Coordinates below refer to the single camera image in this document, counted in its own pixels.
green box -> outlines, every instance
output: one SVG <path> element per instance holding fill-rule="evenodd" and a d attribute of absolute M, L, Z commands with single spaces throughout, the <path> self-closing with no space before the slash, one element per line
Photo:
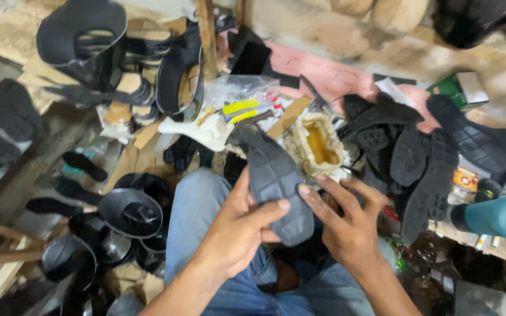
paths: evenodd
<path fill-rule="evenodd" d="M 432 95 L 446 95 L 460 110 L 470 110 L 489 102 L 488 94 L 474 71 L 452 74 L 427 88 Z"/>

fingernail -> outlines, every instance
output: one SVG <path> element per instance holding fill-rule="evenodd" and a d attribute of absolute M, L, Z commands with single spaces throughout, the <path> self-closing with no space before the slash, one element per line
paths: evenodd
<path fill-rule="evenodd" d="M 305 185 L 305 184 L 300 184 L 298 186 L 298 191 L 300 192 L 301 195 L 308 195 L 310 194 L 310 188 Z"/>
<path fill-rule="evenodd" d="M 288 200 L 278 200 L 277 204 L 283 210 L 290 210 L 290 202 Z"/>

blue jeans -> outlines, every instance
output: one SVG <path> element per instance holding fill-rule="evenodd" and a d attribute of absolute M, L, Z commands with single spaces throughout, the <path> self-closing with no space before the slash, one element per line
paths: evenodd
<path fill-rule="evenodd" d="M 197 169 L 177 186 L 172 207 L 165 282 L 185 266 L 216 213 L 231 191 L 229 183 L 210 169 Z M 395 262 L 394 252 L 381 240 L 382 254 Z M 293 291 L 271 295 L 257 285 L 275 283 L 271 256 L 259 247 L 249 266 L 227 280 L 202 315 L 373 315 L 374 312 L 351 274 L 332 257 L 324 268 Z"/>

plastic bottle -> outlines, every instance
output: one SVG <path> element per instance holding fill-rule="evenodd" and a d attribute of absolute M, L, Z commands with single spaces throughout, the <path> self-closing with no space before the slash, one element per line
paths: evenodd
<path fill-rule="evenodd" d="M 461 231 L 506 238 L 506 197 L 458 205 L 450 218 L 454 226 Z"/>

cell phone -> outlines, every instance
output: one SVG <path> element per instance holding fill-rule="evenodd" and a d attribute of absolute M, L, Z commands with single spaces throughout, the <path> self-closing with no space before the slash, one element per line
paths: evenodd
<path fill-rule="evenodd" d="M 269 62 L 273 50 L 254 42 L 247 42 L 232 69 L 231 75 L 260 75 Z"/>

